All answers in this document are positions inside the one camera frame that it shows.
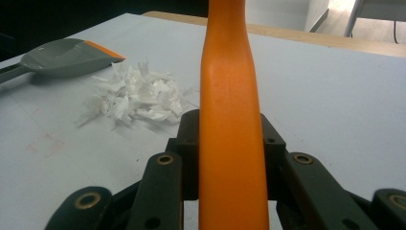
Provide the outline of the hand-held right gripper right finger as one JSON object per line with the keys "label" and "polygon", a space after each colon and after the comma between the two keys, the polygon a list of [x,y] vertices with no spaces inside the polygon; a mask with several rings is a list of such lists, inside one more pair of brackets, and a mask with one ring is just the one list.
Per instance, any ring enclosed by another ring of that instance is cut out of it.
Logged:
{"label": "hand-held right gripper right finger", "polygon": [[282,176],[279,167],[282,165],[286,143],[264,115],[261,115],[261,126],[268,199],[277,200],[280,198],[282,189]]}

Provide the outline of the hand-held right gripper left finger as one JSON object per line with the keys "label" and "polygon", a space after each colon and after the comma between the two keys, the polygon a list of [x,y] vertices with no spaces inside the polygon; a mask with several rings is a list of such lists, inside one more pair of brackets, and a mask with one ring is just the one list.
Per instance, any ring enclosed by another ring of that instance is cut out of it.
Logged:
{"label": "hand-held right gripper left finger", "polygon": [[199,187],[199,110],[182,115],[177,136],[170,138],[166,151],[182,158],[182,193],[184,200],[198,200]]}

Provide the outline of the orange brush handle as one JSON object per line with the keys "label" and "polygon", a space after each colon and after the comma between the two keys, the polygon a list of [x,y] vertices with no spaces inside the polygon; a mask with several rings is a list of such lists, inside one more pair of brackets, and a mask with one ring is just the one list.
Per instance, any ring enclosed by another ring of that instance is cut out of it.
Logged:
{"label": "orange brush handle", "polygon": [[199,230],[268,230],[264,149],[245,0],[209,0],[200,77]]}

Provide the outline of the pile of white paper shreds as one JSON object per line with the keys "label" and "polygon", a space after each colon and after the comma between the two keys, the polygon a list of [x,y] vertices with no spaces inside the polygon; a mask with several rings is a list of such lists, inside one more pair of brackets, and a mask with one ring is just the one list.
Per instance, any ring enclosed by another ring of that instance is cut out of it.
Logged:
{"label": "pile of white paper shreds", "polygon": [[99,116],[109,118],[111,128],[131,126],[135,120],[180,122],[188,103],[171,73],[151,72],[147,61],[136,67],[113,63],[112,70],[109,79],[91,78],[96,92],[83,101],[85,110],[76,120],[77,127]]}

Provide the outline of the grey dustpan with orange lip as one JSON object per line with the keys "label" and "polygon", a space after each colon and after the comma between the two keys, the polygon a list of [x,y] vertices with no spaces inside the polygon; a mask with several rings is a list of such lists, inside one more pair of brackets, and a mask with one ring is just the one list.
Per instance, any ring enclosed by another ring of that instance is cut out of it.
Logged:
{"label": "grey dustpan with orange lip", "polygon": [[63,38],[40,45],[18,63],[0,69],[0,83],[26,73],[53,78],[70,78],[99,71],[125,57],[90,40]]}

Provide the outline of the white board table cover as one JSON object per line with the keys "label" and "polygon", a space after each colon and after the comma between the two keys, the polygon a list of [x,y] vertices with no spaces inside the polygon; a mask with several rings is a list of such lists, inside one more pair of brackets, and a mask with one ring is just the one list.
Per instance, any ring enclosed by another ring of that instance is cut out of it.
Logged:
{"label": "white board table cover", "polygon": [[[80,33],[126,58],[171,73],[189,108],[199,105],[205,28],[124,14]],[[260,109],[291,151],[319,159],[347,190],[371,198],[406,191],[406,57],[250,38]],[[0,230],[44,230],[71,193],[119,192],[139,181],[175,126],[100,116],[79,124],[91,76],[0,84]]]}

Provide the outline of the grey metal stand leg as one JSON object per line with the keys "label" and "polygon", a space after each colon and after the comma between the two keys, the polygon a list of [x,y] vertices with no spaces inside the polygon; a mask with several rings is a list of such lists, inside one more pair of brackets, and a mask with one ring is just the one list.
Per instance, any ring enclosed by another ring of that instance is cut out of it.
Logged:
{"label": "grey metal stand leg", "polygon": [[350,18],[349,18],[348,24],[344,31],[344,37],[351,37],[353,28],[354,28],[356,20],[358,18],[358,14],[360,13],[360,11],[362,9],[363,3],[364,3],[364,0],[355,0],[352,11],[350,13]]}

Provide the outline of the dark curtain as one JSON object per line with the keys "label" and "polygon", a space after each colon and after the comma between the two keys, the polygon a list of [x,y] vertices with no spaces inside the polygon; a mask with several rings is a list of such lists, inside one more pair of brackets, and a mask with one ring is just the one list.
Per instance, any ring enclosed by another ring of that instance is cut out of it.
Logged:
{"label": "dark curtain", "polygon": [[209,0],[0,0],[0,61],[123,13],[205,17]]}

